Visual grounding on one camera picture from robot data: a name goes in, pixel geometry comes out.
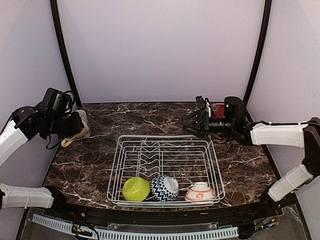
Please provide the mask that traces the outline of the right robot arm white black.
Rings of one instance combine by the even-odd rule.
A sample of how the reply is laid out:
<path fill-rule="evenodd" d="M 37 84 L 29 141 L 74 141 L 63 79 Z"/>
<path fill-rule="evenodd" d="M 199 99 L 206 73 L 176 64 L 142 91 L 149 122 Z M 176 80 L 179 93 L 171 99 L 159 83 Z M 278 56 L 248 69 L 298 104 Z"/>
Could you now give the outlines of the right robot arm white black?
<path fill-rule="evenodd" d="M 227 133 L 243 146 L 265 146 L 280 168 L 281 178 L 271 184 L 255 205 L 255 213 L 266 217 L 287 195 L 299 190 L 320 175 L 320 119 L 275 123 L 247 121 L 242 113 L 223 117 L 198 110 L 182 116 L 179 123 L 191 134 L 204 137 Z"/>

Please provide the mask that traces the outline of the yellow mug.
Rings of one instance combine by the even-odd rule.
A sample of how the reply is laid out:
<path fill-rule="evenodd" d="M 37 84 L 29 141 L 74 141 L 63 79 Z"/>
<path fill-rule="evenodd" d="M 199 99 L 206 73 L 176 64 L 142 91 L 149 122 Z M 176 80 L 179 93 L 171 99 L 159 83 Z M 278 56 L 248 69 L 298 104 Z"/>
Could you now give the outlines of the yellow mug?
<path fill-rule="evenodd" d="M 61 146 L 62 146 L 63 148 L 68 147 L 68 146 L 69 146 L 70 144 L 72 144 L 74 141 L 81 139 L 81 138 L 85 135 L 85 132 L 86 132 L 86 130 L 83 129 L 80 133 L 75 134 L 74 136 L 64 138 L 64 139 L 61 141 Z"/>

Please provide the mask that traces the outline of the white patterned tall mug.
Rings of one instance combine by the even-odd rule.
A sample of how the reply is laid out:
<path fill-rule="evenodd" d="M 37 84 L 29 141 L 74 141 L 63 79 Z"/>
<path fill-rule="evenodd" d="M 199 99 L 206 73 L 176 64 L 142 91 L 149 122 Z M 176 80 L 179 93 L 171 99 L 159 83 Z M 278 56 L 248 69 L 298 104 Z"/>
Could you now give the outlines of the white patterned tall mug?
<path fill-rule="evenodd" d="M 82 121 L 82 124 L 83 124 L 83 129 L 81 130 L 80 133 L 78 133 L 76 136 L 75 136 L 75 139 L 85 139 L 85 138 L 88 138 L 91 136 L 91 129 L 90 129 L 90 126 L 89 126 L 89 122 L 88 122 L 88 118 L 87 118 L 87 113 L 84 111 L 84 110 L 77 110 L 76 112 L 78 112 L 80 118 L 81 118 L 81 121 Z"/>

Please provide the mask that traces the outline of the red floral plate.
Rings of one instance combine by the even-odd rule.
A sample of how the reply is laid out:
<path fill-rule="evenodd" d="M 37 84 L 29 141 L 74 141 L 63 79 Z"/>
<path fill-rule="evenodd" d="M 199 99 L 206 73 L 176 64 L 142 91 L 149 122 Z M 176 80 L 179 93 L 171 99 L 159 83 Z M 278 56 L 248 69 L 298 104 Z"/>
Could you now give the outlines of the red floral plate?
<path fill-rule="evenodd" d="M 213 116 L 216 118 L 224 118 L 225 117 L 225 104 L 224 103 L 214 103 L 211 105 L 211 109 L 213 110 Z"/>

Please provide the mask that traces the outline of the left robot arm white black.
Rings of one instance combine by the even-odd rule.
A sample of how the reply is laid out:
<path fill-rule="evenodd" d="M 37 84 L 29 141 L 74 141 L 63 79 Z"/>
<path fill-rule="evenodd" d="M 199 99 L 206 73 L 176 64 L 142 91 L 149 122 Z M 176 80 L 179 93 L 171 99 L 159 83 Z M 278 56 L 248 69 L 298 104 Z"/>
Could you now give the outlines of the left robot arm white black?
<path fill-rule="evenodd" d="M 15 110 L 0 134 L 0 164 L 3 165 L 19 148 L 36 135 L 57 135 L 67 138 L 79 134 L 84 128 L 80 114 L 42 116 L 33 107 Z M 60 218 L 71 213 L 64 194 L 55 186 L 23 187 L 0 184 L 0 208 L 51 209 Z"/>

